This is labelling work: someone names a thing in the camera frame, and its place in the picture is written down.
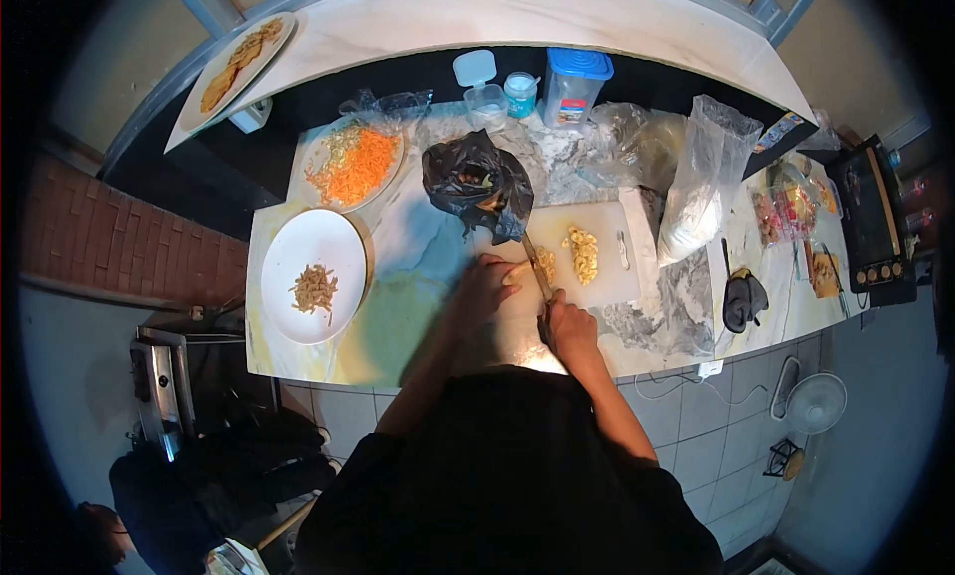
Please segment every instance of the black shirt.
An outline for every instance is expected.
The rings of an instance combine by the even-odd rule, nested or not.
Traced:
[[[157,575],[205,573],[206,554],[225,539],[155,449],[140,447],[117,459],[110,486],[115,512],[150,569]]]
[[[299,531],[299,573],[722,573],[673,476],[573,378],[452,380],[412,440],[366,436]]]

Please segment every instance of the brick wall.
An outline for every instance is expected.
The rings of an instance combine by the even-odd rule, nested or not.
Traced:
[[[20,225],[21,275],[86,294],[220,306],[245,291],[247,244],[37,159]]]

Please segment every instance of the marble countertop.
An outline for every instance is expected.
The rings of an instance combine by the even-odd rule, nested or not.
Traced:
[[[813,117],[764,36],[689,0],[321,0],[295,17],[280,55],[215,121],[348,67],[479,44],[575,46],[650,59]],[[191,136],[177,120],[165,151]]]
[[[300,193],[302,187],[310,187],[301,171],[305,150],[326,130],[340,124],[337,121],[302,135],[287,202],[255,213],[246,282],[248,369],[281,378],[393,387],[451,283],[475,256],[474,235],[462,237],[460,219],[431,206],[421,184],[421,153],[433,143],[467,134],[471,126],[462,103],[444,103],[432,105],[422,120],[409,127],[405,159],[395,179],[372,202],[346,215],[362,235],[373,274],[362,306],[350,326],[330,341],[300,345],[270,323],[262,306],[260,273],[275,234],[307,210]],[[535,207],[618,199],[627,213],[635,249],[655,250],[663,199],[644,188],[600,188],[582,179],[579,169],[593,154],[584,135],[549,130],[533,114],[520,121],[508,118],[506,128],[491,139],[514,154],[527,170]],[[599,345],[615,376],[680,368],[752,351],[842,319],[838,301],[833,311],[832,300],[817,300],[808,283],[793,281],[793,259],[791,255],[787,259],[784,247],[763,250],[759,246],[756,217],[751,209],[749,215],[744,209],[745,205],[734,206],[727,233],[734,266],[738,260],[753,268],[767,286],[770,310],[760,314],[764,326],[750,326],[736,336],[723,328],[719,312],[726,274],[722,251],[713,256],[714,250],[720,250],[718,237],[715,244],[662,269],[652,255],[652,261],[636,263],[640,299],[589,308],[597,317]],[[843,264],[838,220],[820,224],[819,229]],[[854,300],[849,301],[850,307],[855,305]],[[541,343],[532,316],[496,323],[490,336],[496,363],[563,370]]]
[[[800,160],[803,155],[794,155]],[[811,161],[812,175],[824,177],[825,169]],[[846,318],[838,297],[818,299],[808,280],[796,278],[794,247],[778,244],[763,247],[759,241],[757,215],[753,211],[750,191],[765,185],[766,171],[758,171],[740,187],[730,220],[724,226],[723,237],[727,240],[730,266],[733,271],[748,268],[757,276],[769,296],[770,306],[758,314],[762,326],[749,325],[741,334],[733,334],[723,326],[723,286],[727,279],[726,262],[720,236],[707,246],[711,291],[714,307],[715,356],[729,357],[755,351],[783,341],[815,332],[841,322]],[[849,262],[838,216],[825,210],[817,213],[816,231],[813,234],[813,251],[822,251],[822,244],[829,248],[839,265],[842,288],[845,289],[849,316],[868,309],[868,296],[858,297],[850,290]]]

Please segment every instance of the hand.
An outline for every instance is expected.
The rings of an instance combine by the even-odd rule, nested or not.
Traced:
[[[585,309],[567,304],[563,289],[557,289],[545,312],[547,345],[575,378],[591,374],[595,365],[603,367],[596,318]]]
[[[448,306],[445,325],[451,336],[464,338],[472,334],[497,311],[500,302],[518,292],[520,287],[500,282],[515,266],[499,256],[482,254],[464,272]]]

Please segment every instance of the wall socket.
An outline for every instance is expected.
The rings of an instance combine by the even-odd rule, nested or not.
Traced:
[[[717,359],[715,361],[705,361],[696,367],[696,375],[700,378],[700,381],[703,381],[709,377],[718,375],[722,371],[723,371],[722,359]]]

